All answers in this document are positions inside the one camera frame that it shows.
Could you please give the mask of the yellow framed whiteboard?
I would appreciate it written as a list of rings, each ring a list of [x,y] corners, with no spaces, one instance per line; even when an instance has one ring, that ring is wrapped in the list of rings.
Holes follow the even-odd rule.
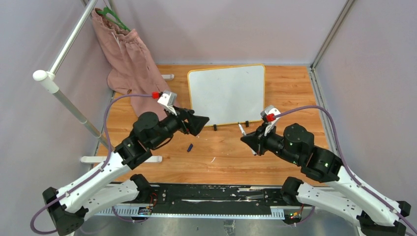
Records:
[[[260,121],[265,73],[263,64],[191,70],[187,74],[191,108],[209,117],[207,126]]]

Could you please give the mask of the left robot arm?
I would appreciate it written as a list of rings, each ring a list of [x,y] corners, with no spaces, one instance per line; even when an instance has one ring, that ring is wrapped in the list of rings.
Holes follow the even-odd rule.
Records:
[[[141,114],[133,123],[133,129],[115,150],[93,169],[72,183],[55,189],[49,187],[42,196],[49,216],[58,235],[66,236],[77,229],[97,212],[118,203],[136,200],[145,203],[150,199],[152,188],[143,175],[134,175],[132,180],[119,188],[106,185],[119,176],[134,170],[167,144],[177,131],[197,136],[209,118],[194,114],[193,110],[174,107],[159,120],[154,112]]]

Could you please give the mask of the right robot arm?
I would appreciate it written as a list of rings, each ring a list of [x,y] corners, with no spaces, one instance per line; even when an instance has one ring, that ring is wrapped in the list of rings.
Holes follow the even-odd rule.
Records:
[[[394,201],[387,197],[386,206],[368,193],[365,183],[354,182],[340,157],[328,149],[314,144],[314,135],[303,126],[294,123],[278,135],[275,129],[266,133],[262,124],[254,132],[241,137],[258,155],[270,151],[279,158],[300,167],[309,179],[325,183],[342,194],[336,196],[310,184],[288,177],[281,188],[281,199],[287,205],[307,204],[326,210],[359,227],[366,236],[404,236],[406,226],[400,217],[410,214],[406,201]]]

